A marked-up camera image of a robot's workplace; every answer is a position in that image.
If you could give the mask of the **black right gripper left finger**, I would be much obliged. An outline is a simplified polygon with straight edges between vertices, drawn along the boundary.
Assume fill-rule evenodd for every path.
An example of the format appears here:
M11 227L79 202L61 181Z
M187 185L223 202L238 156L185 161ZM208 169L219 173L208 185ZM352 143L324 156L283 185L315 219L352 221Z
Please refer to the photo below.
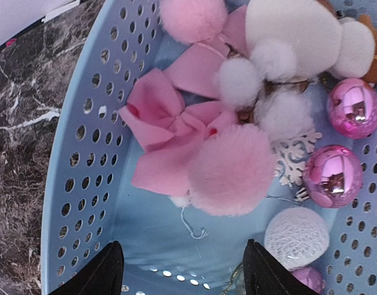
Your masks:
M124 255L117 241L107 244L67 283L50 295L121 294Z

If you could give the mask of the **pink fluffy pompom ornament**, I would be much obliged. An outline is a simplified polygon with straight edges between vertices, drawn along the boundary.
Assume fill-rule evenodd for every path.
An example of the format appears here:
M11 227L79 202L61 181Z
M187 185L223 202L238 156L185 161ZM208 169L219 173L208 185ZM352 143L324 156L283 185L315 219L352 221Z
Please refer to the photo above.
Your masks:
M192 205L213 216L248 214L266 196L275 167L266 132L254 124L228 126L189 164Z
M211 41L221 33L228 9L220 0L163 0L159 2L161 25L183 44Z

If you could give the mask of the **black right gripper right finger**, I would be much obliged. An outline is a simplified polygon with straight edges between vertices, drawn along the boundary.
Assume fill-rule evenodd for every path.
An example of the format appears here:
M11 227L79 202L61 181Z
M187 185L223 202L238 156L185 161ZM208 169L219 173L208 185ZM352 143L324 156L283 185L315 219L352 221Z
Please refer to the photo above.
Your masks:
M318 294L296 279L254 239L247 242L242 264L247 294Z

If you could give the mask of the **light blue plastic basket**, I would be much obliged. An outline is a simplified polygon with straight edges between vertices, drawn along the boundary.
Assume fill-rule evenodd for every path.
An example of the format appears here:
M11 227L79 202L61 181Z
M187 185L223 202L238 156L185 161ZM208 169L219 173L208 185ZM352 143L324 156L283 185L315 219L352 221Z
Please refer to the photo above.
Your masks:
M72 279L108 243L121 244L124 294L239 294L247 241L263 241L270 220L291 207L300 188L272 182L269 197L245 216L215 217L177 208L131 179L143 151L118 116L136 80L166 68L184 50L164 33L157 1L106 1L77 62L57 126L46 181L41 232L42 293ZM327 93L336 85L321 74L307 89L315 148L352 149L363 170L359 196L340 209L311 200L324 218L327 252L314 262L325 294L377 294L377 129L361 140L334 130Z

